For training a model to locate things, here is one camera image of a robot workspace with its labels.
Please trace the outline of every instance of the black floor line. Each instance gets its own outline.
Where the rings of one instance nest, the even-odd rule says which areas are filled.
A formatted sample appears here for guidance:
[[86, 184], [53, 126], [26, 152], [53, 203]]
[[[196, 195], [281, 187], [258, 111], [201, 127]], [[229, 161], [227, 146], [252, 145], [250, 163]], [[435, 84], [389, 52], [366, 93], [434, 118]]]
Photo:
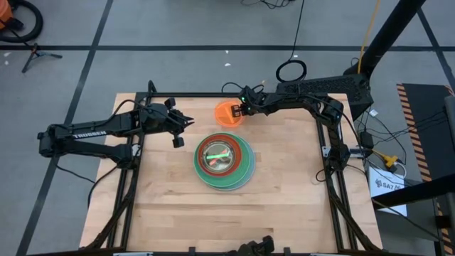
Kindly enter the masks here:
[[[80, 74], [79, 82], [77, 83], [76, 90], [73, 95], [73, 99], [71, 100], [70, 107], [68, 109], [68, 113], [66, 114], [65, 124], [70, 124], [73, 120], [77, 104], [79, 102], [80, 96], [82, 94], [82, 89], [84, 88], [85, 81], [87, 79], [88, 73], [90, 71], [90, 67], [93, 62], [93, 58], [96, 53], [96, 47], [100, 42], [102, 31], [106, 25], [107, 17], [109, 16], [109, 11], [111, 9], [113, 0], [107, 0], [105, 10], [103, 11], [100, 23], [98, 24], [98, 29], [93, 38], [92, 45], [90, 47], [90, 52], [88, 53], [87, 60], [85, 61], [84, 68]], [[30, 246], [30, 242], [33, 238], [33, 234], [36, 229], [36, 225], [38, 224], [38, 220], [40, 218], [41, 212], [44, 207], [44, 203], [48, 196], [49, 188], [52, 183], [53, 177], [55, 174], [55, 165], [49, 162], [48, 169], [44, 176], [44, 181], [41, 185], [40, 191], [38, 193], [38, 197], [36, 199], [35, 205], [31, 212], [30, 218], [28, 219], [26, 229], [22, 235], [21, 243], [19, 244], [18, 250], [16, 252], [16, 256], [24, 256], [27, 254], [28, 247]]]
[[453, 90], [455, 90], [454, 74], [452, 73], [452, 69], [447, 63], [447, 59], [444, 56], [441, 47], [439, 47], [438, 41], [436, 40], [436, 36], [434, 36], [432, 28], [429, 26], [427, 17], [425, 17], [425, 14], [421, 9], [417, 12], [417, 15], [419, 16], [420, 21], [422, 22], [425, 32], [427, 32], [429, 41], [432, 43], [432, 46], [434, 47], [434, 51], [438, 56], [439, 62], [441, 63], [442, 66], [442, 70], [444, 71], [444, 74], [446, 75], [446, 78], [449, 81], [450, 86], [452, 87]]
[[[41, 50], [91, 50], [92, 46], [40, 46]], [[360, 51], [361, 46], [296, 46], [302, 51]], [[455, 46], [441, 47], [455, 51]], [[29, 50], [26, 46], [0, 46], [0, 50]], [[292, 50], [292, 46], [219, 45], [219, 46], [96, 46], [96, 50], [111, 51], [181, 51], [181, 50]], [[392, 52], [434, 51], [433, 46], [392, 46]]]

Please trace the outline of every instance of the orange and black striped tape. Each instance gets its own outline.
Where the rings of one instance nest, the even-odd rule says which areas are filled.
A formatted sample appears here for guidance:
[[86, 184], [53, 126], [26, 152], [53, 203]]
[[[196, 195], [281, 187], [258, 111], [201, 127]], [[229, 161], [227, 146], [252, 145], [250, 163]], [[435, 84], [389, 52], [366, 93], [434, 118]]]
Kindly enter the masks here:
[[[454, 95], [454, 91], [450, 87], [446, 87], [451, 95]], [[427, 159], [425, 158], [424, 149], [422, 148], [422, 143], [420, 142], [419, 135], [417, 133], [417, 128], [415, 127], [414, 116], [412, 115], [411, 105], [407, 99], [406, 89], [403, 85], [397, 85], [398, 95], [400, 97], [401, 107], [403, 109], [403, 114], [405, 114], [406, 124], [409, 127], [409, 135], [411, 136], [412, 146], [414, 147], [414, 153], [417, 158], [417, 165], [419, 166], [420, 176], [423, 181], [431, 181], [432, 177], [430, 175]], [[438, 206], [438, 215], [443, 215], [441, 208]], [[442, 240], [444, 241], [444, 251], [448, 254], [453, 255], [454, 250], [450, 247], [451, 241], [449, 237], [449, 231], [446, 228], [441, 229]]]

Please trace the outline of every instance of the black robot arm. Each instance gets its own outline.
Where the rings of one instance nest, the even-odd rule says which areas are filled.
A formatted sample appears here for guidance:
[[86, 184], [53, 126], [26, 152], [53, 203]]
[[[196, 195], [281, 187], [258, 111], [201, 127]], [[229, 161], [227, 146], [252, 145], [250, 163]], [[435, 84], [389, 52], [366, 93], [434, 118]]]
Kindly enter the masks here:
[[241, 105], [232, 107], [234, 117], [263, 113], [269, 115], [278, 110], [303, 108], [314, 119], [327, 127], [331, 150], [326, 157], [327, 164], [333, 170], [343, 170], [348, 163], [349, 148], [343, 143], [340, 120], [343, 117], [343, 104], [327, 94], [267, 93], [255, 92], [245, 86], [239, 94]]
[[174, 147], [184, 145], [183, 138], [179, 137], [179, 134], [192, 124], [190, 121], [193, 118], [186, 117], [182, 112], [175, 110], [173, 98], [167, 99], [164, 104], [151, 103], [143, 106], [133, 100], [125, 100], [121, 105], [126, 102], [133, 102], [138, 107], [121, 114], [117, 114], [119, 109], [117, 108], [110, 118], [102, 121], [51, 124], [45, 132], [38, 134], [40, 154], [45, 157], [66, 154], [97, 156], [109, 158], [117, 163], [118, 167], [124, 168], [134, 157], [129, 145], [107, 146], [78, 140], [104, 135], [128, 137], [141, 132], [145, 134], [169, 132], [174, 135]]

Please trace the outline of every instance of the green marker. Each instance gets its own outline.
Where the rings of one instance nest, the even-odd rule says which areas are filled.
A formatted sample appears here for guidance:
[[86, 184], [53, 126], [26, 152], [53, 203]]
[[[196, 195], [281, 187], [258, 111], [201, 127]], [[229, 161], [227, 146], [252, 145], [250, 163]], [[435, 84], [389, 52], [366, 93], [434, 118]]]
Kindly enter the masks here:
[[221, 157], [226, 157], [229, 156], [229, 153], [226, 154], [219, 154], [219, 155], [213, 155], [213, 156], [207, 156], [207, 159], [215, 159], [215, 158], [221, 158]]

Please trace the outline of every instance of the wooden tabletop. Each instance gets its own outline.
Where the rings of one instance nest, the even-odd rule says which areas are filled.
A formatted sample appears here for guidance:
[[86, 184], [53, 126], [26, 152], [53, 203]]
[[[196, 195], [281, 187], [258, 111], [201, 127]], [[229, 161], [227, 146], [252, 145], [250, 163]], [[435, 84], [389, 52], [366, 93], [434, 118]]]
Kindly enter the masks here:
[[[134, 96], [118, 94], [114, 108]], [[331, 97], [344, 104], [350, 117], [346, 96]], [[164, 100], [154, 98], [153, 102]], [[271, 235], [275, 252], [282, 252], [283, 247], [292, 252], [336, 252], [326, 184], [315, 179], [323, 165], [314, 118], [306, 110], [280, 110], [268, 117], [247, 117], [239, 127], [227, 129], [213, 115], [214, 107], [224, 100], [176, 98], [176, 108], [196, 122], [182, 134], [185, 146], [181, 148], [173, 148], [170, 134], [146, 136], [127, 249], [185, 252], [195, 246], [197, 252], [225, 252]], [[121, 111], [132, 108], [125, 104]], [[354, 147], [357, 143], [347, 121], [343, 119], [341, 125], [345, 143]], [[216, 132], [242, 137], [255, 152], [255, 174], [242, 188], [216, 191], [196, 175], [194, 151]], [[106, 138], [108, 145], [125, 142]], [[360, 160], [351, 159], [349, 164], [363, 169]], [[97, 178], [114, 165], [102, 159]], [[111, 217], [119, 174], [115, 171], [95, 189], [81, 246], [90, 243]], [[352, 216], [372, 242], [382, 247], [365, 175], [347, 167], [344, 176]], [[346, 224], [340, 219], [348, 247]], [[116, 244], [122, 226], [121, 220]]]

